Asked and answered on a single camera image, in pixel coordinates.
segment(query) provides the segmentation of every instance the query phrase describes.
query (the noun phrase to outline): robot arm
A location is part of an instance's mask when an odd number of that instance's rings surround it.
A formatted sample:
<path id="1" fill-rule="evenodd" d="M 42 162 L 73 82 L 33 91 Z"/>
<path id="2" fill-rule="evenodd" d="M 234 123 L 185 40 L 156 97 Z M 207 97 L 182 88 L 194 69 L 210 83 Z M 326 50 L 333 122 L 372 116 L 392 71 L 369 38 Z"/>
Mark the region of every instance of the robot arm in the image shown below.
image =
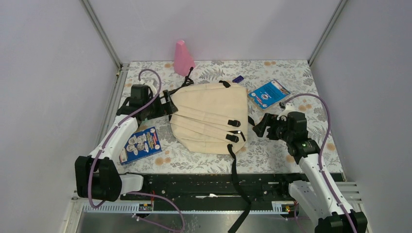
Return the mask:
<path id="1" fill-rule="evenodd" d="M 266 127 L 269 127 L 267 137 L 270 140 L 285 141 L 288 152 L 306 174 L 314 192 L 308 183 L 295 180 L 289 183 L 289 194 L 299 202 L 301 207 L 316 226 L 315 232 L 352 232 L 349 221 L 341 205 L 349 212 L 357 232 L 366 232 L 367 219 L 363 212 L 355 212 L 346 201 L 327 170 L 323 159 L 322 169 L 319 165 L 319 146 L 308 137 L 305 114 L 296 112 L 293 105 L 281 105 L 284 111 L 280 115 L 266 113 L 262 121 L 253 127 L 258 137 L 263 137 Z M 328 187 L 322 173 L 330 182 Z M 331 189 L 339 197 L 340 203 L 334 198 Z"/>
<path id="2" fill-rule="evenodd" d="M 166 103 L 157 97 L 151 105 L 122 122 L 129 114 L 144 106 L 153 98 L 152 84 L 136 84 L 132 86 L 130 97 L 126 98 L 123 105 L 116 113 L 115 122 L 100 144 L 89 154 L 79 156 L 75 162 L 77 193 L 82 198 L 88 197 L 88 176 L 93 160 L 99 151 L 100 154 L 92 177 L 91 196 L 93 199 L 116 201 L 119 195 L 131 191 L 139 191 L 143 186 L 143 177 L 138 174 L 123 174 L 117 172 L 115 163 L 119 161 L 121 150 L 126 145 L 130 135 L 145 119 L 167 116 L 177 112 L 176 106 L 170 99 L 169 91 L 163 91 Z"/>

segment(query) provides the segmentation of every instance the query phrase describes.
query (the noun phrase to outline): blue card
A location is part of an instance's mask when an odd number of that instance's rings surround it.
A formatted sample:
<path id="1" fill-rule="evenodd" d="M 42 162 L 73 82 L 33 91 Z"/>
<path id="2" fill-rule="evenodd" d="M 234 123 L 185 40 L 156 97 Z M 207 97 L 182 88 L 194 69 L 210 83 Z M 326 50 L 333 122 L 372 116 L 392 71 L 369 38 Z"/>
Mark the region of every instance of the blue card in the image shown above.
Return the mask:
<path id="1" fill-rule="evenodd" d="M 278 81 L 272 80 L 249 93 L 249 97 L 252 98 L 261 109 L 267 109 L 284 99 L 289 94 L 290 92 Z"/>
<path id="2" fill-rule="evenodd" d="M 162 151 L 155 127 L 132 134 L 120 152 L 120 164 L 128 164 L 137 159 Z"/>

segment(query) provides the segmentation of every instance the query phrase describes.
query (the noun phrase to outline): white label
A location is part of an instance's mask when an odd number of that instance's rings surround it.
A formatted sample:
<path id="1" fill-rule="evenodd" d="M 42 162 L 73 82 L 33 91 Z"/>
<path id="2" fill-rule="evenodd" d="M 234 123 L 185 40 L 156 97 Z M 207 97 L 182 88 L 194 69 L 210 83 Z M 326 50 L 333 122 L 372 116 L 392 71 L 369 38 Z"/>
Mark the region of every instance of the white label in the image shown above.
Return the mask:
<path id="1" fill-rule="evenodd" d="M 123 162 L 126 162 L 126 161 L 127 161 L 126 150 L 123 148 L 120 151 L 120 162 L 123 163 Z"/>
<path id="2" fill-rule="evenodd" d="M 271 83 L 273 84 L 273 86 L 275 86 L 277 89 L 282 89 L 282 85 L 280 85 L 278 82 L 276 82 L 275 80 L 271 81 Z"/>

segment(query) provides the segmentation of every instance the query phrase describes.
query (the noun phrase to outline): floral tablecloth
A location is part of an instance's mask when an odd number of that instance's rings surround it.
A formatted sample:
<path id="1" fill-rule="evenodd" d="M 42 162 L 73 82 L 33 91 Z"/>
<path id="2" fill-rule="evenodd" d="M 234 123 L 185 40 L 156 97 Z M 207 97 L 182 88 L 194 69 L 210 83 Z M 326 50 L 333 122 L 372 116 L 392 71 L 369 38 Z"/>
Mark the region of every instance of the floral tablecloth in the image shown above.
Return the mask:
<path id="1" fill-rule="evenodd" d="M 293 94 L 317 94 L 312 73 L 305 60 L 287 61 L 198 61 L 190 78 L 195 84 L 215 83 L 219 80 L 231 81 L 242 75 L 244 80 L 240 85 L 248 92 L 264 85 L 272 79 L 278 80 Z M 173 70 L 173 62 L 132 62 L 127 74 L 120 103 L 130 96 L 131 86 L 137 84 L 138 74 L 144 68 L 150 68 L 159 73 L 162 79 L 162 90 L 179 87 L 184 77 Z M 157 78 L 150 72 L 142 74 L 143 80 Z M 318 100 L 312 97 L 299 97 L 293 103 L 308 119 L 309 136 L 319 145 L 326 133 L 326 115 Z M 249 115 L 256 123 L 264 113 L 251 101 L 248 101 Z M 272 107 L 271 113 L 279 113 L 278 106 Z M 134 161 L 128 165 L 116 164 L 119 173 L 230 173 L 232 157 L 230 155 L 202 154 L 189 152 L 173 136 L 167 116 L 147 120 L 140 125 L 139 130 L 155 126 L 160 139 L 162 152 Z M 290 173 L 302 172 L 293 157 L 288 154 L 282 141 L 270 141 L 258 138 L 249 125 L 246 145 L 237 152 L 238 173 Z M 332 136 L 329 136 L 324 150 L 324 159 L 330 172 L 342 172 L 342 166 L 336 152 Z"/>

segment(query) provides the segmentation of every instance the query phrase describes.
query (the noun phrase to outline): beige tote bag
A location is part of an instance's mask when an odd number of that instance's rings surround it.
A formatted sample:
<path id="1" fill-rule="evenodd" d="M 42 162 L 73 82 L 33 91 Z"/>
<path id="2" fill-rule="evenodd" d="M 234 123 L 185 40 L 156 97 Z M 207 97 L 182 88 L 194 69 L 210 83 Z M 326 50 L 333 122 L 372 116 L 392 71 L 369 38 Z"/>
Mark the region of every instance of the beige tote bag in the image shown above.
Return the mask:
<path id="1" fill-rule="evenodd" d="M 247 90 L 237 83 L 187 86 L 172 96 L 178 111 L 171 117 L 173 135 L 192 152 L 229 154 L 247 140 Z"/>

